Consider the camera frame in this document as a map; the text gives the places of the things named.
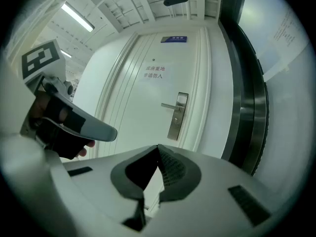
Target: ceiling light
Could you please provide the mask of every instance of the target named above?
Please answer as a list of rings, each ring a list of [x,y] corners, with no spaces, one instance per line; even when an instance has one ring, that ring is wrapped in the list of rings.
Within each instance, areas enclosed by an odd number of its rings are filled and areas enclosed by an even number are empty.
[[[69,58],[71,58],[71,55],[70,54],[68,54],[68,53],[66,53],[65,51],[63,51],[63,50],[60,50],[64,55],[66,55],[66,56],[68,56]]]
[[[79,12],[77,12],[70,4],[66,2],[61,8],[69,15],[71,15],[79,24],[85,27],[89,32],[92,32],[94,26],[89,21],[87,21]]]

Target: white wall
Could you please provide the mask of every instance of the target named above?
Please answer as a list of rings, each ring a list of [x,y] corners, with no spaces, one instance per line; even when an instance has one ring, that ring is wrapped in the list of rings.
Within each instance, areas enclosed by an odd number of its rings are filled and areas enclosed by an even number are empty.
[[[284,0],[245,0],[239,25],[257,52],[264,73],[281,58],[269,41],[287,8]],[[291,53],[288,60],[293,60],[288,69],[266,83],[270,102],[269,129],[255,173],[258,180],[284,200],[301,182],[315,133],[316,61],[311,44],[300,54]]]
[[[211,45],[211,93],[208,118],[201,138],[202,147],[198,152],[220,158],[229,133],[233,109],[233,76],[227,46],[217,21],[186,20],[182,17],[161,19],[155,23],[129,27],[119,35],[113,36],[105,45],[96,51],[89,61],[79,82],[74,103],[95,115],[97,104],[106,78],[116,57],[135,31],[163,27],[168,25],[206,26]]]

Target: door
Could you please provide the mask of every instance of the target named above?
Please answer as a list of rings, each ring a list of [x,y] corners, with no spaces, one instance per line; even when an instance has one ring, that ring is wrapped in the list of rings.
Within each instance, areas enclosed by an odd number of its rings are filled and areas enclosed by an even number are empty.
[[[187,37],[187,42],[161,43],[163,37],[170,36]],[[100,147],[102,155],[153,144],[179,146],[182,129],[178,139],[169,133],[175,110],[168,105],[176,106],[177,100],[190,103],[197,66],[197,41],[195,32],[158,33],[139,38],[126,59],[106,109],[104,122],[118,130],[118,137]],[[182,123],[186,117],[187,112],[184,112]],[[150,191],[145,191],[147,207],[157,199],[162,186],[161,174],[156,171]]]

